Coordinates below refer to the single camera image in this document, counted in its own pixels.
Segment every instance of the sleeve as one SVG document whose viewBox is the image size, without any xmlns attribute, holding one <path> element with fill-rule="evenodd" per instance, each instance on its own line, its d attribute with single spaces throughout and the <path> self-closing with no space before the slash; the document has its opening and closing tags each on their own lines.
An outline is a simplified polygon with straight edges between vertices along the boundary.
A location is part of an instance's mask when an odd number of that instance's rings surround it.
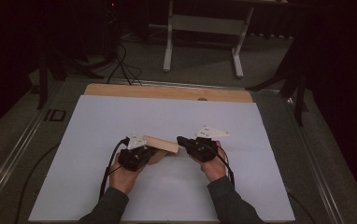
<svg viewBox="0 0 357 224">
<path fill-rule="evenodd" d="M 81 224 L 120 223 L 129 198 L 114 188 L 108 188 L 92 212 L 79 220 Z"/>
<path fill-rule="evenodd" d="M 220 222 L 264 223 L 254 207 L 242 200 L 227 176 L 211 182 L 207 188 Z"/>
</svg>

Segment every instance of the table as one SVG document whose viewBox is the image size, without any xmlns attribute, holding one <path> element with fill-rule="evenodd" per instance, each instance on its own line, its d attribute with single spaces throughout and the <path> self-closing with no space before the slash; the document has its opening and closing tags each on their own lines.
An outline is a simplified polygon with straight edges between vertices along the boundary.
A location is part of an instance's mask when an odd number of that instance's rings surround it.
<svg viewBox="0 0 357 224">
<path fill-rule="evenodd" d="M 167 21 L 167 43 L 166 51 L 164 54 L 164 71 L 170 71 L 170 65 L 172 60 L 172 35 L 173 30 L 185 30 L 185 31 L 195 31 L 213 34 L 224 34 L 224 35 L 237 35 L 238 41 L 234 48 L 232 48 L 232 57 L 234 61 L 236 77 L 242 78 L 243 69 L 239 58 L 239 52 L 242 48 L 243 41 L 245 40 L 246 33 L 250 25 L 250 19 L 254 11 L 254 3 L 270 3 L 270 4 L 287 4 L 287 1 L 275 1 L 275 0 L 247 0 L 239 1 L 243 3 L 250 3 L 248 9 L 245 10 L 244 20 L 227 20 L 218 18 L 206 18 L 199 16 L 189 16 L 189 15 L 179 15 L 174 13 L 173 0 L 169 0 L 169 12 Z"/>
<path fill-rule="evenodd" d="M 212 102 L 195 101 L 199 98 Z M 105 159 L 123 134 L 136 130 L 175 141 L 178 135 L 192 137 L 191 130 L 205 122 L 225 131 L 230 128 L 231 135 L 219 140 L 231 155 L 236 190 L 243 199 L 265 221 L 294 220 L 264 125 L 251 101 L 246 91 L 90 85 L 79 99 L 29 220 L 73 221 L 89 213 L 97 203 Z M 165 157 L 138 178 L 122 221 L 217 222 L 206 184 L 198 164 L 182 150 L 177 157 Z"/>
</svg>

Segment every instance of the wooden board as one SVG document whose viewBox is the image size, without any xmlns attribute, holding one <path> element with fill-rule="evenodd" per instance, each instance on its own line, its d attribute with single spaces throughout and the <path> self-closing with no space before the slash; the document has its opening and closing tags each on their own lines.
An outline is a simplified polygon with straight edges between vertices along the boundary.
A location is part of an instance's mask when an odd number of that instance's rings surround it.
<svg viewBox="0 0 357 224">
<path fill-rule="evenodd" d="M 111 84 L 90 84 L 85 95 L 121 97 L 143 97 L 177 100 L 199 100 L 252 103 L 248 91 L 193 89 L 183 87 L 126 86 Z"/>
</svg>

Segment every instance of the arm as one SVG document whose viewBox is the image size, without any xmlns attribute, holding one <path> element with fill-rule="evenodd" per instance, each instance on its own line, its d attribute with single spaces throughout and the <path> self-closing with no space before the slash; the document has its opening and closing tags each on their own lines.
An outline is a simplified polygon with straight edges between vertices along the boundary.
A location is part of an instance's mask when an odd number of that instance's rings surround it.
<svg viewBox="0 0 357 224">
<path fill-rule="evenodd" d="M 119 168 L 119 153 L 115 157 L 115 162 L 111 166 L 111 171 Z M 129 202 L 128 194 L 135 185 L 138 175 L 144 167 L 136 172 L 128 171 L 123 167 L 119 168 L 109 176 L 109 188 L 103 197 L 94 207 L 92 212 L 79 220 L 79 223 L 120 223 L 126 205 Z"/>
<path fill-rule="evenodd" d="M 219 155 L 225 159 L 220 148 Z M 264 223 L 258 217 L 254 207 L 243 201 L 235 191 L 234 186 L 225 174 L 225 165 L 218 157 L 207 162 L 195 161 L 201 165 L 201 170 L 210 181 L 207 189 L 213 200 L 219 221 L 222 223 Z"/>
<path fill-rule="evenodd" d="M 222 223 L 264 223 L 254 207 L 242 200 L 227 176 L 211 182 L 207 189 Z"/>
</svg>

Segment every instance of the dark background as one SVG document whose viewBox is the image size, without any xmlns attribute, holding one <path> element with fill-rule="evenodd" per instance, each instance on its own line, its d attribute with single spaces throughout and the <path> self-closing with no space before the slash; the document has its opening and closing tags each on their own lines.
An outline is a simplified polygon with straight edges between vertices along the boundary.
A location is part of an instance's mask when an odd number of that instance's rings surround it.
<svg viewBox="0 0 357 224">
<path fill-rule="evenodd" d="M 32 87 L 28 74 L 38 67 L 40 36 L 72 58 L 86 60 L 88 52 L 105 50 L 103 1 L 46 3 L 0 1 L 0 118 Z M 142 35 L 148 23 L 166 23 L 167 1 L 126 4 L 122 17 Z M 357 181 L 357 1 L 322 1 L 316 7 L 302 29 L 303 9 L 260 7 L 249 31 L 296 37 L 283 60 L 286 69 L 299 66 L 307 74 L 307 87 Z"/>
</svg>

